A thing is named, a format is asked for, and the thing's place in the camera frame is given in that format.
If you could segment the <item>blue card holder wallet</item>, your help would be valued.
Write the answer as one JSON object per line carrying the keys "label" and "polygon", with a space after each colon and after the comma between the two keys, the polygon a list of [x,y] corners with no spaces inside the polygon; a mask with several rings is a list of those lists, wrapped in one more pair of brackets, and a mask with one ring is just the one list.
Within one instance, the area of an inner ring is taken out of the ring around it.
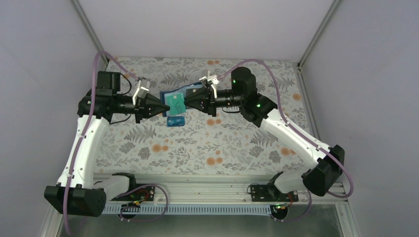
{"label": "blue card holder wallet", "polygon": [[161,91],[161,102],[169,106],[169,110],[163,112],[163,117],[173,117],[186,113],[189,107],[184,104],[185,97],[196,92],[202,87],[203,86],[201,84],[194,83],[175,90]]}

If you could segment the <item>green credit card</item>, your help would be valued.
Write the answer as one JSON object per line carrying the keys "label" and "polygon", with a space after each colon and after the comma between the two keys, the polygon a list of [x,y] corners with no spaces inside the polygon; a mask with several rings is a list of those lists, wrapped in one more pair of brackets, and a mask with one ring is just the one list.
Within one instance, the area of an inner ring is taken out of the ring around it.
{"label": "green credit card", "polygon": [[168,117],[177,116],[186,113],[184,104],[184,93],[173,92],[164,95],[165,104],[170,106],[170,110],[166,112]]}

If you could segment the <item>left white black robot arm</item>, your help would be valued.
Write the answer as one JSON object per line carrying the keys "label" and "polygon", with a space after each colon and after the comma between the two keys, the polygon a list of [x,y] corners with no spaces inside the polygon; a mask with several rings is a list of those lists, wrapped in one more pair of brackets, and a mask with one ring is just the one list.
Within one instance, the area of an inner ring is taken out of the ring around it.
{"label": "left white black robot arm", "polygon": [[134,96],[121,94],[121,77],[121,73],[99,71],[94,88],[78,104],[77,132],[68,161],[56,185],[44,191],[44,198],[60,214],[98,217],[106,202],[119,195],[126,200],[137,195],[133,174],[114,173],[95,184],[94,159],[114,114],[134,115],[140,123],[170,107],[149,93],[147,80],[140,82]]}

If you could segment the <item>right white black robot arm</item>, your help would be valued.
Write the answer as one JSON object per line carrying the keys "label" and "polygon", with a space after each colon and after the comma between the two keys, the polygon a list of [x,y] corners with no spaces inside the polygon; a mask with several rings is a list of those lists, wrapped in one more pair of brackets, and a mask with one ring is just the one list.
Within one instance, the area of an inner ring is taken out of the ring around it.
{"label": "right white black robot arm", "polygon": [[231,89],[217,90],[214,76],[200,79],[202,87],[186,96],[184,104],[211,116],[218,108],[238,107],[243,118],[272,134],[304,161],[306,169],[281,171],[270,180],[268,196],[280,201],[287,193],[308,190],[324,196],[343,173],[344,150],[316,140],[287,118],[279,106],[257,91],[256,77],[246,67],[231,72]]}

